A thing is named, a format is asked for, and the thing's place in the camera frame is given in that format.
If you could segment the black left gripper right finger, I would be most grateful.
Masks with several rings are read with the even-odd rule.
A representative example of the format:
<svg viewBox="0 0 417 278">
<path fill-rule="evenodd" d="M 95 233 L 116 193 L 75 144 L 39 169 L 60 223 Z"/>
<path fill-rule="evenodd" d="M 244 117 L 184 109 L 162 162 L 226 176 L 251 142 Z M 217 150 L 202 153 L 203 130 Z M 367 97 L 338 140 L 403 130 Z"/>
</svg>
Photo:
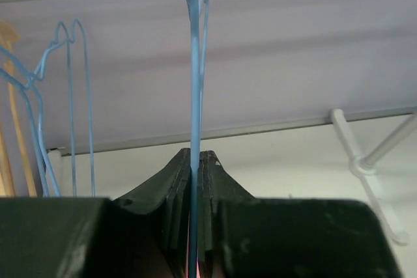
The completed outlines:
<svg viewBox="0 0 417 278">
<path fill-rule="evenodd" d="M 232 209 L 253 201 L 245 190 L 224 169 L 212 150 L 200 153 L 197 180 L 197 264 L 201 277 L 224 277 L 235 268 L 239 253 L 233 238 Z"/>
</svg>

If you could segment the pink t shirt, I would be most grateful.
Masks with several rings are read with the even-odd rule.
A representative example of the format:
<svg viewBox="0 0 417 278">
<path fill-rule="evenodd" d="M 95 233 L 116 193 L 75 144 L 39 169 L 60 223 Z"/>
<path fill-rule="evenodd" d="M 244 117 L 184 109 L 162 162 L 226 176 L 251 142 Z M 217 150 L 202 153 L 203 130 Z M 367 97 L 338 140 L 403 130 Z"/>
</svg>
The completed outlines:
<svg viewBox="0 0 417 278">
<path fill-rule="evenodd" d="M 186 253 L 186 277 L 200 277 L 198 263 L 197 227 L 188 220 L 188 237 Z"/>
</svg>

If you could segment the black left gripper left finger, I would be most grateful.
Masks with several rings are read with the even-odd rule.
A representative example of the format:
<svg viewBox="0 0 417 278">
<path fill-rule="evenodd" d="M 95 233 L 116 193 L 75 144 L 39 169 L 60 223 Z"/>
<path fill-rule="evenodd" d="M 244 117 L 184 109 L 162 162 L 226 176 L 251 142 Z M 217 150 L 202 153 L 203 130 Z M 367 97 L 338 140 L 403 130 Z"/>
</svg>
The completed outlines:
<svg viewBox="0 0 417 278">
<path fill-rule="evenodd" d="M 190 149 L 180 149 L 149 179 L 113 201 L 134 216 L 129 277 L 185 277 L 190 209 Z"/>
</svg>

